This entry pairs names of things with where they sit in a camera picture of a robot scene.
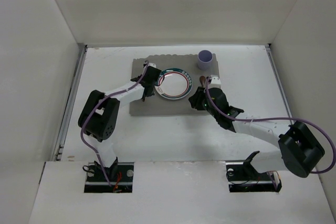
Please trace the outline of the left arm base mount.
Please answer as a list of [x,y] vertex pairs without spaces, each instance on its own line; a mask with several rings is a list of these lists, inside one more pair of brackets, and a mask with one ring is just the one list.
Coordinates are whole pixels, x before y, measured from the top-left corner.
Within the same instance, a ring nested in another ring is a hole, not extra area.
[[105,168],[108,180],[99,163],[83,165],[86,173],[84,193],[132,193],[134,163],[114,163],[110,168]]

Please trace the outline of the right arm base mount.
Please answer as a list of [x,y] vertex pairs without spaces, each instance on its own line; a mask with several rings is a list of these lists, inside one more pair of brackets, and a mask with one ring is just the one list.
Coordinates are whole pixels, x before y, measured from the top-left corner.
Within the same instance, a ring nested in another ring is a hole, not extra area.
[[277,171],[258,173],[251,165],[228,163],[226,178],[230,193],[279,193],[282,181]]

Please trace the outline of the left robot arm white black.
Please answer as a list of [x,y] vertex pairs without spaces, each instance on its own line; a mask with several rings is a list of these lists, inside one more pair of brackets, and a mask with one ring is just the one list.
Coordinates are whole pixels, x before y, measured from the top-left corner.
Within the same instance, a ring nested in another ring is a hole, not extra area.
[[78,119],[80,137],[94,151],[98,167],[108,179],[112,179],[115,174],[117,157],[111,143],[102,150],[99,150],[98,144],[112,135],[122,107],[154,95],[160,73],[161,70],[154,63],[146,61],[143,72],[125,85],[109,92],[93,90],[89,94]]

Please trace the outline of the white plate green red rim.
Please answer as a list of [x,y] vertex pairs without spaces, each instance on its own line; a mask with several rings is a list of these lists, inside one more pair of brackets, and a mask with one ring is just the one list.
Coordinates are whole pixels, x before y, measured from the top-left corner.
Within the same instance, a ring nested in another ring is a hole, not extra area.
[[159,78],[165,75],[163,83],[157,87],[156,92],[168,100],[180,100],[186,97],[192,90],[192,77],[185,70],[180,68],[168,68],[162,70]]

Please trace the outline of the grey cloth placemat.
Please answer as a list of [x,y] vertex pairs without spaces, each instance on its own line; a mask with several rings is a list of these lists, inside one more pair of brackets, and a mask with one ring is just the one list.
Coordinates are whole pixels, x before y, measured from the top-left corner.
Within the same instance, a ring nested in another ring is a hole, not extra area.
[[206,115],[206,111],[198,111],[191,108],[188,98],[194,95],[200,86],[200,76],[219,76],[218,61],[215,54],[212,54],[212,62],[206,70],[198,67],[198,55],[149,55],[146,58],[134,59],[132,63],[131,76],[142,72],[143,63],[148,60],[150,63],[156,64],[160,70],[169,68],[181,69],[191,77],[191,91],[183,98],[178,100],[170,100],[162,97],[157,92],[153,96],[146,98],[143,102],[137,100],[130,103],[129,113],[131,116],[176,116],[176,115]]

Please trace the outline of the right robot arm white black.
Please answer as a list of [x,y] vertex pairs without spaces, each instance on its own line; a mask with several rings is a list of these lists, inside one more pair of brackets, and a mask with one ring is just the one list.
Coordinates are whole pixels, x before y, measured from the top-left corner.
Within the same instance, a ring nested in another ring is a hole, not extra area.
[[230,106],[219,88],[198,87],[188,100],[192,108],[207,111],[223,129],[255,137],[277,148],[268,153],[254,151],[244,160],[254,173],[287,170],[306,178],[325,154],[304,123],[259,122],[244,110]]

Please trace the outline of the brown wooden spoon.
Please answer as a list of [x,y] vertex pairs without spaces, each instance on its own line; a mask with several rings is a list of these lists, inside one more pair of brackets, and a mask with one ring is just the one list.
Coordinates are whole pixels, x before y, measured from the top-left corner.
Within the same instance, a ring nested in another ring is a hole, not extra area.
[[200,76],[199,81],[200,81],[200,84],[201,84],[202,88],[204,88],[205,83],[206,83],[206,77],[205,76]]

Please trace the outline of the lilac plastic cup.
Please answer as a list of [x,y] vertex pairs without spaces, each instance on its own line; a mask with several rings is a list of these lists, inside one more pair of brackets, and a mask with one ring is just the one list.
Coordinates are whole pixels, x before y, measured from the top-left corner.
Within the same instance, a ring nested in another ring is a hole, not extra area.
[[201,70],[207,70],[211,67],[213,54],[208,50],[202,50],[197,55],[197,65]]

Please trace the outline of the brown wooden fork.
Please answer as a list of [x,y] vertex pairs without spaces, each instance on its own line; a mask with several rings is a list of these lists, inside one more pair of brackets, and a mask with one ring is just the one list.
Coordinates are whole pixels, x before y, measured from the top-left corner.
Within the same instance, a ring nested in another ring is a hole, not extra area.
[[165,75],[162,75],[162,76],[160,77],[160,79],[158,80],[158,83],[157,83],[156,86],[159,87],[159,86],[163,83],[164,79],[165,79]]

